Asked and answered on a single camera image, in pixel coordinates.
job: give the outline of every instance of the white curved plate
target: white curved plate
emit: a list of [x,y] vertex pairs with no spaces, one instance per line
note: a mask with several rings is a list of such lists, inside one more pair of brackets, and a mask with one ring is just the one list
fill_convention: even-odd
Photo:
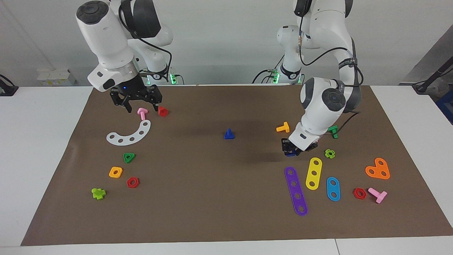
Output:
[[117,146],[131,145],[143,139],[148,133],[150,128],[151,121],[146,119],[140,122],[139,129],[135,133],[129,136],[121,136],[116,132],[111,132],[107,135],[107,141]]

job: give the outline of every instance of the orange t-shaped bolt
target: orange t-shaped bolt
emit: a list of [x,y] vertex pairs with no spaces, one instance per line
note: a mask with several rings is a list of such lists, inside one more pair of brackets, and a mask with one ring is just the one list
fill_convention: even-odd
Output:
[[285,131],[289,133],[289,126],[288,123],[285,121],[283,122],[283,126],[276,128],[277,132]]

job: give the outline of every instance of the green cross-shaped piece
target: green cross-shaped piece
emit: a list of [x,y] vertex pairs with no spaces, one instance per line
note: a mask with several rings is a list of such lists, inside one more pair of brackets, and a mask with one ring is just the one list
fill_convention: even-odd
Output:
[[96,198],[97,200],[104,199],[104,196],[106,195],[106,191],[103,189],[92,189],[91,193],[93,193],[93,198]]
[[335,157],[335,152],[334,152],[333,150],[327,149],[325,152],[326,152],[326,154],[324,154],[324,155],[325,155],[326,157],[328,157],[328,158],[330,158],[330,159],[332,159],[332,158]]

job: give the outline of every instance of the purple bar with holes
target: purple bar with holes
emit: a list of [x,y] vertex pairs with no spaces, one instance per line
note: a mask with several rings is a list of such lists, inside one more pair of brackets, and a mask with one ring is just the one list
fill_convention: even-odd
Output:
[[294,211],[299,216],[304,216],[308,213],[308,207],[305,203],[304,194],[302,193],[302,187],[300,186],[299,178],[294,167],[287,167],[284,170],[286,182],[289,188],[289,194],[293,201]]

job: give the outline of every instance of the pink t-shaped bolt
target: pink t-shaped bolt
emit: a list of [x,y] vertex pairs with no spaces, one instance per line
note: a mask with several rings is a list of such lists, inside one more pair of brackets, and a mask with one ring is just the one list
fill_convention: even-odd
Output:
[[378,191],[376,191],[373,188],[369,188],[368,192],[377,198],[376,203],[378,203],[378,204],[380,204],[382,202],[382,200],[384,200],[384,197],[387,195],[387,192],[383,191],[382,193],[379,193]]
[[148,113],[148,110],[145,109],[145,108],[139,108],[139,110],[137,111],[137,114],[140,115],[140,118],[143,120],[145,120],[145,114]]

